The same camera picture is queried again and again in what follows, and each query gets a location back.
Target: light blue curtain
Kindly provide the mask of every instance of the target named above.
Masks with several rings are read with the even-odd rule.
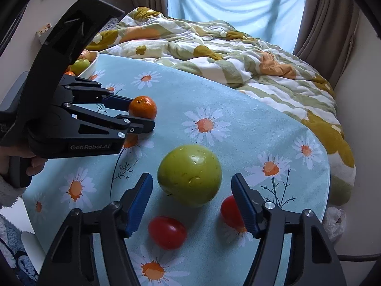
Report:
[[[224,20],[235,29],[292,52],[305,0],[168,0],[168,15],[191,21]]]

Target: plastic bag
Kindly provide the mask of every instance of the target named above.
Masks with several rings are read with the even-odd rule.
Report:
[[[343,234],[346,226],[345,212],[336,207],[328,207],[324,214],[323,227],[331,242]]]

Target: apple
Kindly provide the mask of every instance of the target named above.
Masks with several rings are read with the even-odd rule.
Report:
[[[167,195],[179,202],[200,207],[217,194],[222,170],[217,156],[201,145],[184,145],[161,161],[157,180]]]
[[[87,49],[84,49],[83,51],[82,51],[82,53],[79,55],[79,57],[78,57],[78,59],[77,60],[79,60],[79,59],[87,59],[87,60],[91,60],[90,59],[90,52],[87,50]]]
[[[90,61],[87,59],[79,59],[71,66],[70,71],[79,76],[84,70],[90,66]]]

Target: red tomato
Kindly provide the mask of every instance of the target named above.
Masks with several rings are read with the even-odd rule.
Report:
[[[157,216],[148,224],[148,232],[152,240],[162,249],[173,250],[182,246],[187,238],[187,230],[176,219]]]
[[[221,215],[229,227],[234,229],[242,229],[245,227],[234,196],[229,196],[222,202]]]

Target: wall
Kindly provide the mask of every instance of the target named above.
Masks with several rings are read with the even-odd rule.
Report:
[[[346,255],[381,252],[381,41],[361,14],[349,63],[336,88],[338,118],[356,161],[356,182],[347,212],[347,229],[336,244]],[[374,262],[343,262],[348,286],[357,286]]]
[[[28,71],[40,49],[36,31],[56,24],[76,0],[31,0],[11,42],[0,57],[0,100],[18,76]]]

